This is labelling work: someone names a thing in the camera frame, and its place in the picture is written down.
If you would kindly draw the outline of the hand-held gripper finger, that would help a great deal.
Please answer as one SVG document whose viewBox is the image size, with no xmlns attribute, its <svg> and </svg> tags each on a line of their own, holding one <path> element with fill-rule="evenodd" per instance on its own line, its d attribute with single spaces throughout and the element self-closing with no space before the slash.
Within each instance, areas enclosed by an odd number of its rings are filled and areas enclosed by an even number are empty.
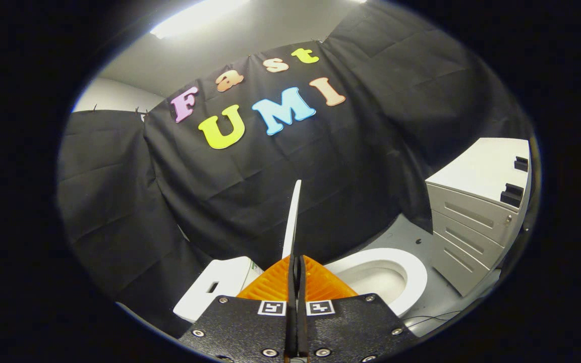
<svg viewBox="0 0 581 363">
<path fill-rule="evenodd" d="M 379 362 L 417 343 L 417 336 L 375 292 L 337 289 L 308 257 L 296 259 L 296 354 L 308 362 Z"/>
<path fill-rule="evenodd" d="M 180 344 L 212 361 L 288 362 L 296 354 L 295 259 L 266 271 L 214 261 L 179 302 Z"/>
</svg>

